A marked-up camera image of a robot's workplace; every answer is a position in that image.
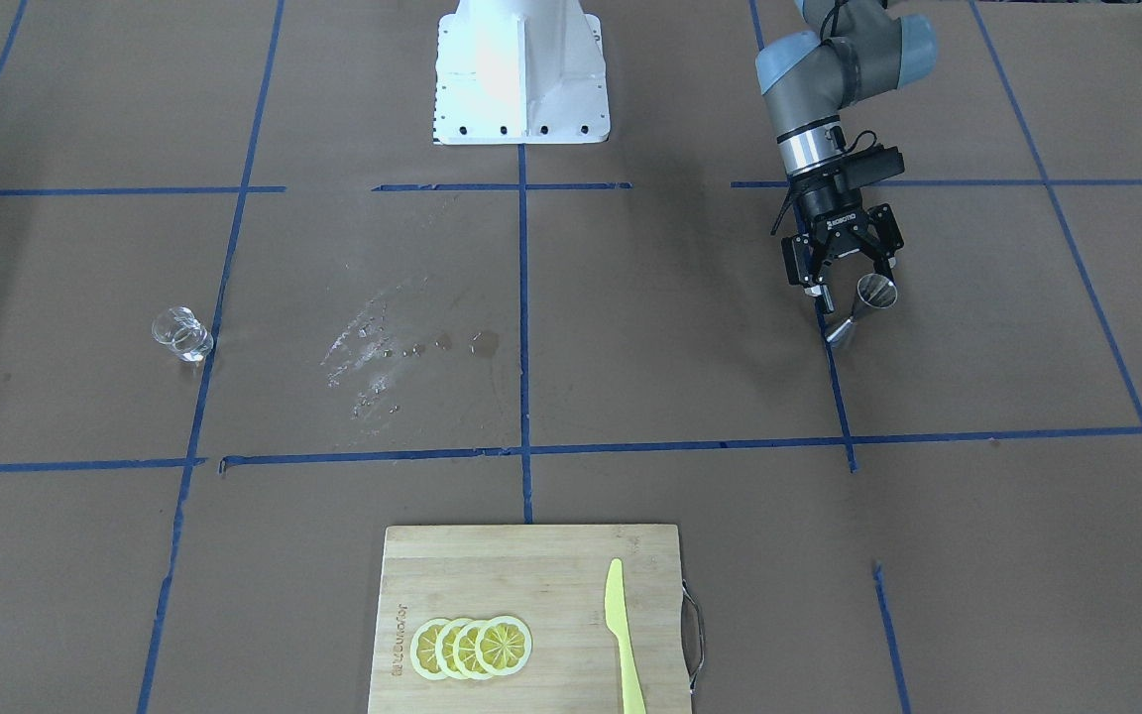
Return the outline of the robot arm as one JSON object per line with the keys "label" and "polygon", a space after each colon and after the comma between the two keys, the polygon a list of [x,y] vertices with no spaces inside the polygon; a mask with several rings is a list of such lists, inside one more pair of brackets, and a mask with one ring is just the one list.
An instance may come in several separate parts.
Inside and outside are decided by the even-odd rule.
{"label": "robot arm", "polygon": [[892,17],[878,1],[801,1],[805,31],[756,56],[758,89],[785,166],[785,211],[802,223],[785,240],[789,284],[829,315],[833,264],[860,254],[892,279],[904,241],[888,206],[866,207],[862,191],[904,173],[900,149],[871,141],[856,149],[841,113],[914,85],[936,66],[936,33],[923,14]]}

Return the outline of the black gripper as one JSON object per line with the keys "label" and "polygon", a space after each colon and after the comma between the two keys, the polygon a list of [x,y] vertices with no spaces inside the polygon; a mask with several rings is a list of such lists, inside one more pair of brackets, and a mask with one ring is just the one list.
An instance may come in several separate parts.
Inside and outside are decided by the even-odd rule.
{"label": "black gripper", "polygon": [[805,288],[817,311],[837,311],[828,270],[853,254],[869,258],[875,274],[894,284],[894,256],[904,240],[891,206],[866,207],[861,188],[843,190],[841,171],[813,169],[789,178],[785,207],[803,223],[799,234],[781,241],[788,284]]}

